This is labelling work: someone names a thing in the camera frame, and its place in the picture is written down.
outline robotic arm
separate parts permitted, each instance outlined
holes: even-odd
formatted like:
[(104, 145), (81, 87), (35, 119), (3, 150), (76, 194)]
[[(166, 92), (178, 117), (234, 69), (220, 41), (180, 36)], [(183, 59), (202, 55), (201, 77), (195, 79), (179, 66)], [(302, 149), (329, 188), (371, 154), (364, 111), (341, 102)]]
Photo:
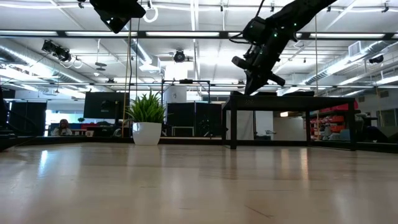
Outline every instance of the robotic arm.
[(243, 55), (244, 59), (239, 57), (232, 59), (232, 62), (242, 68), (247, 76), (245, 95), (250, 95), (267, 85), (268, 80), (280, 86), (285, 85), (285, 80), (272, 72), (276, 62), (280, 61), (279, 55), (290, 40), (297, 42), (297, 31), (335, 1), (295, 0), (267, 19), (260, 18), (257, 13), (241, 33), (252, 46)]

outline ceiling beam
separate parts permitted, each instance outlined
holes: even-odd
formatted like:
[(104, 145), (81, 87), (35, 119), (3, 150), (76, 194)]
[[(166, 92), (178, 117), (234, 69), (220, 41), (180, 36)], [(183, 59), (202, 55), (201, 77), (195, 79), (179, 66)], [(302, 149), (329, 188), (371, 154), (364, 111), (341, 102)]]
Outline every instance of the ceiling beam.
[[(144, 31), (133, 32), (138, 39), (229, 39), (239, 31)], [(2, 30), (0, 37), (68, 38), (68, 39), (126, 39), (129, 32), (88, 30)], [(315, 40), (315, 32), (299, 32), (298, 40)], [(398, 32), (318, 32), (317, 40), (398, 40)]]

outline black monitor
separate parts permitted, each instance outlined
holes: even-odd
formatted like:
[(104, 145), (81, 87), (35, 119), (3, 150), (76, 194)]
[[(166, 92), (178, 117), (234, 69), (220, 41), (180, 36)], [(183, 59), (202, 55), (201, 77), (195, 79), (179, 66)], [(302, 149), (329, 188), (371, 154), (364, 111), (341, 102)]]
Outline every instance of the black monitor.
[[(126, 94), (126, 106), (130, 104)], [(85, 118), (121, 119), (123, 117), (124, 93), (86, 93)]]

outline desk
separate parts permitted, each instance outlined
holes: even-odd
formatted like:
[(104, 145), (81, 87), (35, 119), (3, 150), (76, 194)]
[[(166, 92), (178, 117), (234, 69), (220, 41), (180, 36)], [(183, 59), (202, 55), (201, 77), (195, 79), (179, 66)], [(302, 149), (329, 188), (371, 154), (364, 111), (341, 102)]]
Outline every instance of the desk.
[(354, 98), (309, 97), (309, 96), (244, 96), (231, 95), (223, 106), (222, 140), (226, 141), (226, 112), (231, 111), (231, 149), (236, 149), (237, 114), (242, 111), (298, 111), (305, 112), (307, 145), (311, 145), (310, 112), (332, 106), (348, 104), (348, 124), (351, 144), (355, 140)]

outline ceiling light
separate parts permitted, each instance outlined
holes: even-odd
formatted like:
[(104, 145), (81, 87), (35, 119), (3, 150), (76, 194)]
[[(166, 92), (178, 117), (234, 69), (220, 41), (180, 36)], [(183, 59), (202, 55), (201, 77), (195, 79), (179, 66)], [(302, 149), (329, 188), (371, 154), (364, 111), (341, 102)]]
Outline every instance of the ceiling light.
[(394, 77), (389, 77), (389, 78), (383, 78), (382, 80), (377, 81), (376, 83), (378, 85), (383, 85), (383, 84), (387, 84), (387, 83), (391, 83), (391, 82), (396, 82), (398, 81), (398, 75), (394, 76)]
[(0, 30), (0, 35), (31, 35), (31, 36), (58, 36), (55, 31), (28, 31), (28, 30)]
[(83, 98), (83, 99), (86, 98), (85, 94), (79, 93), (78, 91), (75, 91), (75, 90), (69, 90), (69, 89), (63, 89), (63, 88), (58, 89), (58, 90), (59, 90), (60, 93), (63, 93), (63, 94), (68, 95), (68, 96), (73, 96), (73, 97), (76, 97), (76, 98)]
[(378, 88), (383, 88), (383, 89), (386, 89), (386, 88), (389, 88), (389, 89), (398, 89), (398, 86), (378, 86)]
[(345, 94), (344, 97), (346, 97), (346, 96), (353, 96), (353, 95), (356, 95), (356, 94), (361, 93), (361, 92), (363, 92), (363, 91), (365, 91), (365, 90), (354, 91), (354, 92), (352, 92), (352, 93)]
[(288, 116), (289, 116), (289, 112), (283, 112), (283, 113), (280, 114), (281, 118), (286, 118)]
[[(65, 32), (67, 36), (75, 36), (75, 37), (91, 37), (91, 36), (103, 36), (103, 37), (128, 37), (129, 32), (122, 31), (118, 34), (114, 32), (90, 32), (90, 31), (73, 31), (73, 32)], [(132, 37), (137, 36), (137, 32), (131, 32)]]
[(373, 88), (373, 86), (337, 86), (338, 88)]
[(311, 38), (382, 38), (385, 34), (311, 34)]
[(211, 96), (229, 96), (230, 94), (230, 91), (210, 91)]
[(219, 37), (219, 32), (146, 32), (148, 37)]
[(30, 91), (38, 91), (38, 89), (36, 89), (36, 88), (34, 88), (34, 87), (30, 86), (30, 85), (26, 85), (26, 84), (21, 84), (20, 86), (18, 86), (18, 85), (12, 85), (12, 86), (16, 86), (16, 87), (19, 87), (19, 88), (24, 88), (24, 89), (30, 90)]

